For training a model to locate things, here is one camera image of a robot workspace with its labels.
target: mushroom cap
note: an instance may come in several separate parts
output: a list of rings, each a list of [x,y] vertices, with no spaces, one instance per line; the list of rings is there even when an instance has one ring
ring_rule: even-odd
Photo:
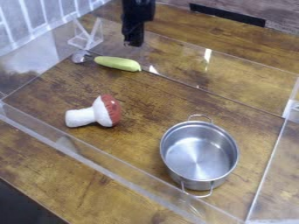
[[[93,108],[95,119],[102,126],[113,127],[119,123],[122,107],[113,95],[103,94],[99,96],[93,104]]]

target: white stand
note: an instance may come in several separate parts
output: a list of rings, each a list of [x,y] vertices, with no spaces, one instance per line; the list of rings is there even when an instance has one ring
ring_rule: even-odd
[[[79,49],[90,50],[94,46],[99,45],[103,38],[102,20],[98,17],[91,33],[87,32],[81,21],[74,19],[75,37],[69,40],[69,44],[77,46]]]

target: toy mushroom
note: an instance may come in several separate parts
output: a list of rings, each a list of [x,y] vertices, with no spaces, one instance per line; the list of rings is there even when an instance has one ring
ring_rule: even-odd
[[[121,104],[115,97],[103,94],[90,108],[73,109],[66,113],[66,124],[70,128],[98,122],[105,127],[115,126],[121,121]]]

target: white mushroom stem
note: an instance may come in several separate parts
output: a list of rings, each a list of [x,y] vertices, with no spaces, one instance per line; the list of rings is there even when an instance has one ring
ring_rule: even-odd
[[[73,109],[67,111],[66,123],[71,128],[89,125],[97,121],[94,108]]]
[[[77,128],[94,122],[98,122],[106,127],[113,127],[106,104],[101,97],[95,100],[93,107],[73,109],[66,113],[66,124],[70,128]]]

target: toy banana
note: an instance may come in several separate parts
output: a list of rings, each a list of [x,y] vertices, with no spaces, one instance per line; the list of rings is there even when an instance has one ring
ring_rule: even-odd
[[[118,57],[98,56],[95,62],[105,67],[113,67],[129,72],[142,71],[142,67],[135,60]]]

